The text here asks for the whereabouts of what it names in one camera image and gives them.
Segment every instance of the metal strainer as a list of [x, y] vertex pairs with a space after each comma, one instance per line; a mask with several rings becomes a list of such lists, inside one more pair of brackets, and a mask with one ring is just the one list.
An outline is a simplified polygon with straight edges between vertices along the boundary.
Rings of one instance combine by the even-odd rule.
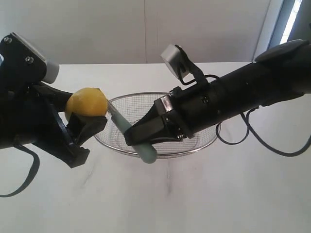
[[[135, 93], [114, 98], [110, 102], [133, 125], [149, 111], [156, 99], [166, 94], [164, 92]], [[107, 113], [106, 117], [108, 122], [105, 129], [95, 135], [95, 138], [104, 146], [117, 152], [139, 157], [134, 149], [126, 144], [123, 134], [110, 119], [110, 113]], [[216, 126], [207, 128], [196, 133], [194, 138], [185, 138], [182, 142], [154, 144], [158, 159], [179, 157], [207, 147], [217, 138], [215, 128]]]

